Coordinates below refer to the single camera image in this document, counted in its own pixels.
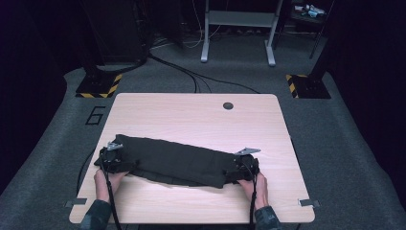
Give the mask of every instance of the wooden table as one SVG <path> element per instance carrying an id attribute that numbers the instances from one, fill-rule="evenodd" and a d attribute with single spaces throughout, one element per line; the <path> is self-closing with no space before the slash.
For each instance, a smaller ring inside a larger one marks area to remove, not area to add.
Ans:
<path id="1" fill-rule="evenodd" d="M 225 109 L 225 103 L 233 104 Z M 278 99 L 260 94 L 119 94 L 84 177 L 70 215 L 79 223 L 96 198 L 93 162 L 116 134 L 163 139 L 212 150 L 254 153 L 268 179 L 269 203 L 281 222 L 311 222 L 312 207 L 302 207 L 307 190 Z M 121 223 L 248 223 L 249 201 L 239 185 L 174 186 L 137 176 L 124 178 L 115 195 Z"/>

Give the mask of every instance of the wrist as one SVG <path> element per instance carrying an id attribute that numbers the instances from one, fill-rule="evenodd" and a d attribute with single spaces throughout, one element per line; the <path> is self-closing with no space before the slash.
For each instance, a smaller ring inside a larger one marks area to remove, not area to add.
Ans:
<path id="1" fill-rule="evenodd" d="M 269 206 L 268 200 L 264 198 L 256 198 L 254 206 L 256 210 L 261 209 L 265 206 Z"/>
<path id="2" fill-rule="evenodd" d="M 110 203 L 110 195 L 108 195 L 108 193 L 104 193 L 104 192 L 97 193 L 96 194 L 96 199 L 99 199 L 99 200 L 105 201 L 107 203 Z"/>

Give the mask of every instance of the black cloth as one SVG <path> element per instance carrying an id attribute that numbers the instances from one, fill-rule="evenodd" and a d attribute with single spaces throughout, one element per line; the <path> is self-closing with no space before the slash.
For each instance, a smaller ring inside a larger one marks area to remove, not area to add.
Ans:
<path id="1" fill-rule="evenodd" d="M 237 171 L 234 154 L 165 140 L 116 135 L 113 141 L 123 162 L 137 164 L 131 174 L 174 185 L 212 186 L 221 189 L 226 172 Z"/>

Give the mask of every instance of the forearm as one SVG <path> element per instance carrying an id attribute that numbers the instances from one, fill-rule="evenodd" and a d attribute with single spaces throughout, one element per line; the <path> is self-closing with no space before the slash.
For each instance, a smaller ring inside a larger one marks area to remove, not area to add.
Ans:
<path id="1" fill-rule="evenodd" d="M 81 221 L 79 230 L 105 229 L 110 215 L 110 204 L 96 199 Z"/>
<path id="2" fill-rule="evenodd" d="M 256 230 L 281 230 L 282 226 L 271 206 L 265 206 L 255 212 Z"/>

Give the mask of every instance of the dark fabric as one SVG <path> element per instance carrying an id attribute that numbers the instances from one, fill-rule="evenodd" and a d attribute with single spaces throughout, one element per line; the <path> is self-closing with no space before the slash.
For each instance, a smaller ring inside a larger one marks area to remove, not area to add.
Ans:
<path id="1" fill-rule="evenodd" d="M 79 230 L 102 230 L 111 215 L 110 204 L 96 199 L 80 223 Z"/>
<path id="2" fill-rule="evenodd" d="M 149 138 L 117 135 L 114 143 L 125 162 L 137 162 L 134 175 L 175 185 L 222 188 L 226 172 L 236 170 L 236 156 L 212 149 Z"/>
<path id="3" fill-rule="evenodd" d="M 258 209 L 255 212 L 256 230 L 281 230 L 282 226 L 271 206 Z"/>

